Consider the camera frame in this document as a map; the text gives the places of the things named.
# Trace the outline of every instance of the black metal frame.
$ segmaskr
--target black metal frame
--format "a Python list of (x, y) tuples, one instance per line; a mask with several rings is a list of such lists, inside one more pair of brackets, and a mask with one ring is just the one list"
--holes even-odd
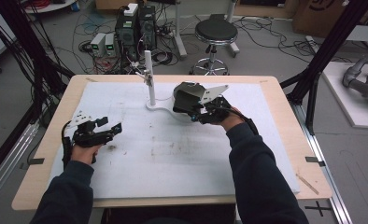
[(361, 17), (368, 9), (368, 0), (350, 0), (347, 8), (330, 31), (313, 60), (305, 70), (280, 83), (282, 89), (297, 83), (294, 90), (287, 94), (289, 101), (295, 105), (301, 105), (304, 97), (309, 92), (306, 109), (305, 125), (314, 135), (313, 119), (315, 114), (316, 97), (318, 93), (318, 79), (324, 68), (328, 65), (335, 53), (359, 23)]

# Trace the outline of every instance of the hand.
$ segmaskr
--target hand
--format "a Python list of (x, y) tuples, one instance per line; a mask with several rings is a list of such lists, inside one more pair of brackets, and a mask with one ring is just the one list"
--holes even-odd
[(80, 147), (78, 145), (73, 146), (73, 152), (71, 154), (72, 161), (81, 161), (88, 165), (92, 164), (93, 154), (97, 155), (99, 148), (102, 145), (94, 146), (94, 147)]
[[(232, 110), (235, 110), (239, 113), (241, 113), (236, 107), (232, 107)], [(245, 122), (243, 119), (241, 119), (238, 115), (230, 112), (230, 114), (228, 115), (228, 117), (223, 120), (222, 122), (219, 123), (219, 125), (221, 125), (225, 132), (230, 131), (230, 129), (232, 129), (234, 126)]]

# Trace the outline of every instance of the white paper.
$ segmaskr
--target white paper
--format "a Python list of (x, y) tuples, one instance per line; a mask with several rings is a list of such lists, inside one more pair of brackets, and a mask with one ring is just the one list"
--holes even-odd
[[(206, 88), (221, 85), (201, 84)], [(254, 120), (292, 191), (299, 192), (260, 85), (227, 84), (230, 88), (224, 97)], [(156, 83), (156, 98), (171, 97), (175, 86)], [(85, 88), (74, 115), (83, 111), (93, 119), (107, 116), (109, 123), (96, 132), (122, 122), (122, 133), (99, 150), (97, 163), (92, 165), (94, 198), (234, 195), (228, 158), (231, 147), (225, 131), (220, 126), (179, 121), (167, 111), (149, 111), (147, 100), (149, 91), (144, 83), (90, 82)], [(71, 137), (75, 129), (68, 129), (66, 136)], [(62, 156), (61, 147), (51, 178), (63, 171)]]

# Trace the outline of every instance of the dark sleeve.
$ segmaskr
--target dark sleeve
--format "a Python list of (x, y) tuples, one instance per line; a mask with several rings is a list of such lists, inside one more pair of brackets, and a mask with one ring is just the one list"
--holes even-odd
[(227, 132), (236, 203), (243, 223), (308, 223), (274, 153), (246, 123)]
[(50, 182), (30, 223), (88, 223), (93, 204), (92, 175), (91, 166), (70, 161)]

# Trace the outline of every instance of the white cylindrical post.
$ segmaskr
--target white cylindrical post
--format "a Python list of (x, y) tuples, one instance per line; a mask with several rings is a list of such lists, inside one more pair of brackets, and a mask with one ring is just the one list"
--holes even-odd
[(149, 103), (155, 105), (155, 89), (154, 89), (154, 73), (152, 72), (152, 59), (151, 51), (144, 50), (144, 56), (146, 57), (146, 69), (149, 70)]

